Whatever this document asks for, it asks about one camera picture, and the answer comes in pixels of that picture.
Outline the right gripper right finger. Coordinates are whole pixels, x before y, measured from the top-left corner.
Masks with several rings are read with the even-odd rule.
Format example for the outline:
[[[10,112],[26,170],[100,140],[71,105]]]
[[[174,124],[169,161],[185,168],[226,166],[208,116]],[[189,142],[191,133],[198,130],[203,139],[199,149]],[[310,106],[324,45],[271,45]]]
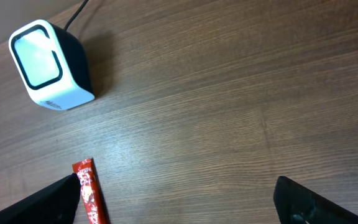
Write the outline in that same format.
[[[283,224],[358,224],[358,215],[285,176],[277,179],[273,201]]]

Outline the red coffee stick sachet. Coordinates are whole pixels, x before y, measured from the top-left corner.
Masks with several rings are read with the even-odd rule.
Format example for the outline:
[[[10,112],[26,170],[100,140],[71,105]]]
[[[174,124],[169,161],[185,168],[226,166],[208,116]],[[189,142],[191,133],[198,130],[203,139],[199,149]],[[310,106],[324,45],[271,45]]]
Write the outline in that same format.
[[[108,224],[92,159],[84,159],[72,165],[80,181],[80,194],[90,224]]]

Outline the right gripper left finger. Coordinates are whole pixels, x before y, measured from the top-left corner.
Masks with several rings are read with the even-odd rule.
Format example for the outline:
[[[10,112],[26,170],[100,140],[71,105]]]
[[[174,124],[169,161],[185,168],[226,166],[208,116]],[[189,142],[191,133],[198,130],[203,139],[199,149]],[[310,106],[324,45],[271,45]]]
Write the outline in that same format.
[[[0,211],[0,224],[73,224],[80,181],[72,173]]]

